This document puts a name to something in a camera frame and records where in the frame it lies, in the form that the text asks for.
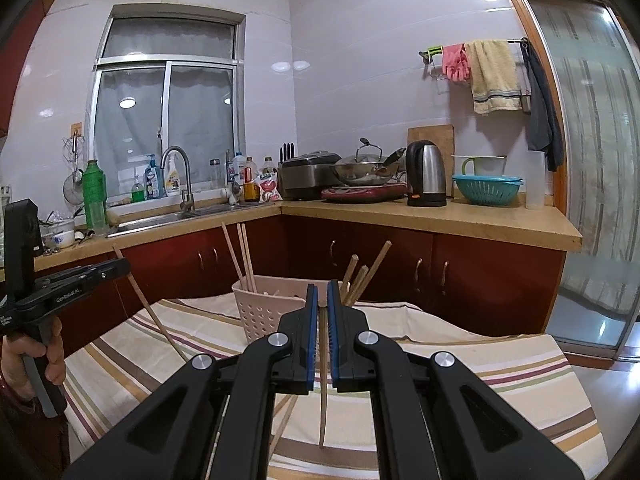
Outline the person's left hand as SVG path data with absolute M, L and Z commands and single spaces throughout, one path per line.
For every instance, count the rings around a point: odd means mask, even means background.
M 1 347 L 1 373 L 9 388 L 24 402 L 35 399 L 35 389 L 30 382 L 22 360 L 23 356 L 48 360 L 46 378 L 53 385 L 60 386 L 66 378 L 62 323 L 57 316 L 51 318 L 51 338 L 42 344 L 25 334 L 4 336 Z

